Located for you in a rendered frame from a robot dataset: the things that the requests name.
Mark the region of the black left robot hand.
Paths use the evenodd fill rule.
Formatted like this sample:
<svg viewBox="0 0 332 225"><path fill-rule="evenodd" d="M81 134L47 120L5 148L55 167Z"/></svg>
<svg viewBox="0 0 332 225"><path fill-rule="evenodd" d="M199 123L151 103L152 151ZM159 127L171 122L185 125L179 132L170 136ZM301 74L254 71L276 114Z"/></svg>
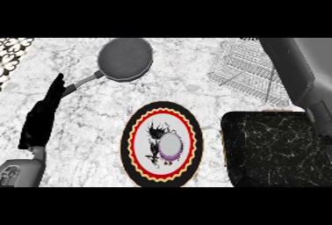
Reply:
<svg viewBox="0 0 332 225"><path fill-rule="evenodd" d="M46 97L38 100L27 114L22 126L18 148L46 147L53 129L55 113L65 91L64 75L59 74L49 86Z"/></svg>

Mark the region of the black tray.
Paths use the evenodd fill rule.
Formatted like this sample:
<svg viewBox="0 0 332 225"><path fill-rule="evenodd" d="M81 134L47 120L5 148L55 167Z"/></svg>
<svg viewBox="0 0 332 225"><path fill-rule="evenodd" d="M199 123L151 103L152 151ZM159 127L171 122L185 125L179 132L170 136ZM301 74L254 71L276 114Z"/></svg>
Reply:
<svg viewBox="0 0 332 225"><path fill-rule="evenodd" d="M236 187L332 187L332 137L304 112L227 112L220 121Z"/></svg>

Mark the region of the plate with red black rim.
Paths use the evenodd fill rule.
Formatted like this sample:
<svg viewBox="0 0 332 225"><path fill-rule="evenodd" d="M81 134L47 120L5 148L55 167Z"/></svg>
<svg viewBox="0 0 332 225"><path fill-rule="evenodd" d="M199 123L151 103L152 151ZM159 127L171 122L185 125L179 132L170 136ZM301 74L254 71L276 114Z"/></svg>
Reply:
<svg viewBox="0 0 332 225"><path fill-rule="evenodd" d="M168 132L183 142L180 158L171 165L158 153L158 142ZM121 139L123 167L142 187L180 187L193 178L204 152L202 131L190 111L177 103L145 105L127 122Z"/></svg>

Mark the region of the grey frying pan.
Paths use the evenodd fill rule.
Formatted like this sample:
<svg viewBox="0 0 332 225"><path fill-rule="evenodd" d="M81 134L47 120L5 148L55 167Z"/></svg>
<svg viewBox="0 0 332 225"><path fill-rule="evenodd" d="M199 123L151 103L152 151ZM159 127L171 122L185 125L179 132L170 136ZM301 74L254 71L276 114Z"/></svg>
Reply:
<svg viewBox="0 0 332 225"><path fill-rule="evenodd" d="M145 39L112 39L97 55L97 71L66 87L62 96L66 97L81 85L103 76L120 83L131 82L145 75L152 64L154 49Z"/></svg>

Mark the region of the can with purple rim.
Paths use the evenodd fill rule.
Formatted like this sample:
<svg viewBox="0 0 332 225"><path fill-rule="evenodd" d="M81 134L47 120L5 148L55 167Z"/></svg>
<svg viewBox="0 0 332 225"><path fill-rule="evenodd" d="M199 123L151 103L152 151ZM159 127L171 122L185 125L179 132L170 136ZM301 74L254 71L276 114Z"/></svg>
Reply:
<svg viewBox="0 0 332 225"><path fill-rule="evenodd" d="M173 162L180 158L180 154L183 152L183 142L177 133L165 133L159 139L157 146L158 153L165 160L165 164L171 165Z"/></svg>

